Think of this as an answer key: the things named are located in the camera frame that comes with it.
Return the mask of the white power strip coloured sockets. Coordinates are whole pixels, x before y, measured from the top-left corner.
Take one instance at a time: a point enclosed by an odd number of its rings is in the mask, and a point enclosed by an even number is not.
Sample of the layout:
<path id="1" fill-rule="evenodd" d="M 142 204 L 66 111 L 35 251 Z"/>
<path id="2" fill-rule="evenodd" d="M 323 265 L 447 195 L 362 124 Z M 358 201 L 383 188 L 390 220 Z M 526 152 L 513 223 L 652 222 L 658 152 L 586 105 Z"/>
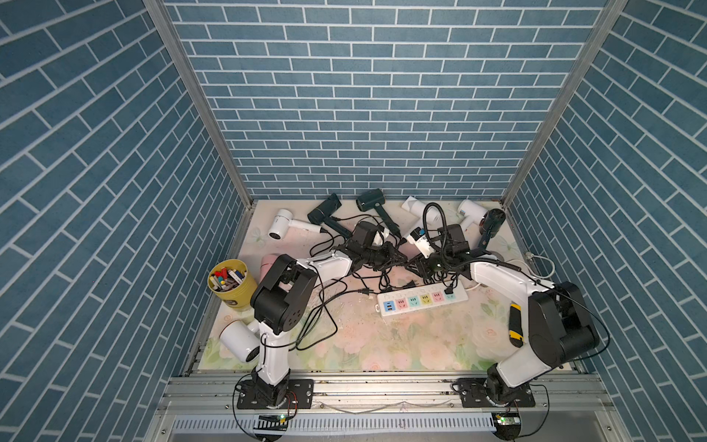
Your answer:
<path id="1" fill-rule="evenodd" d="M 383 317 L 395 316 L 423 309 L 434 309 L 469 300 L 467 291 L 458 285 L 451 292 L 443 284 L 421 285 L 377 295 L 377 312 Z"/>

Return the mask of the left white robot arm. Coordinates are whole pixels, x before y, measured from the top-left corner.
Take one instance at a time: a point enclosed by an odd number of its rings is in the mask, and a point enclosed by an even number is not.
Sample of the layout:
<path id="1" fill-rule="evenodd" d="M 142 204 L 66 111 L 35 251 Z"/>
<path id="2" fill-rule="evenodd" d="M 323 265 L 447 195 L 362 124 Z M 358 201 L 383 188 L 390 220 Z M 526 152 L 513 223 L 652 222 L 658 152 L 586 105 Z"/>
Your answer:
<path id="1" fill-rule="evenodd" d="M 313 290 L 367 266 L 383 272 L 407 263 L 393 243 L 377 244 L 379 225 L 360 222 L 352 237 L 328 253 L 307 259 L 280 254 L 263 276 L 250 301 L 259 323 L 259 362 L 253 373 L 256 398 L 267 407 L 287 396 L 290 377 L 288 352 L 295 344 L 290 332 L 301 321 Z"/>

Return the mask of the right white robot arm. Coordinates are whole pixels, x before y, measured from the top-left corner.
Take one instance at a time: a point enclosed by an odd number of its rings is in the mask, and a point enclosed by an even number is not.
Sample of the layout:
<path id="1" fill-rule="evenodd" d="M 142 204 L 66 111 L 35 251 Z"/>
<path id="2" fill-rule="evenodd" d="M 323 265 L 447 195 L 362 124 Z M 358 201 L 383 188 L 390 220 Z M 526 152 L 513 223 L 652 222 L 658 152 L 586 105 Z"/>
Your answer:
<path id="1" fill-rule="evenodd" d="M 496 406 L 518 401 L 532 379 L 552 371 L 601 344 L 591 311 L 579 288 L 530 276 L 484 249 L 469 247 L 459 225 L 438 228 L 431 236 L 415 228 L 407 241 L 419 250 L 408 262 L 423 278 L 442 272 L 464 276 L 511 300 L 509 335 L 517 350 L 487 370 L 486 400 Z"/>

